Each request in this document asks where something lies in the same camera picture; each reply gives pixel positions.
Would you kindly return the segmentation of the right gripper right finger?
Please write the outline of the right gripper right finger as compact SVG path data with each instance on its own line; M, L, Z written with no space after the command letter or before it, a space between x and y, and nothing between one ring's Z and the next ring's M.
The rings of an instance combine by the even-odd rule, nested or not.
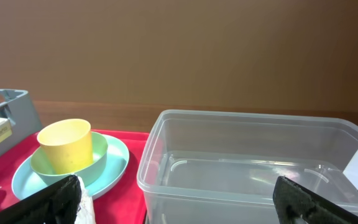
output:
M358 224L358 216L287 177L277 178L273 203L280 224Z

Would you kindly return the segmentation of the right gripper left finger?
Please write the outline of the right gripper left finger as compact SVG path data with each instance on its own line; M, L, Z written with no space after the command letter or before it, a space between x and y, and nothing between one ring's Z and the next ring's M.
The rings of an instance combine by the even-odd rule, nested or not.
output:
M80 201L80 180L69 175L2 210L0 224L74 224Z

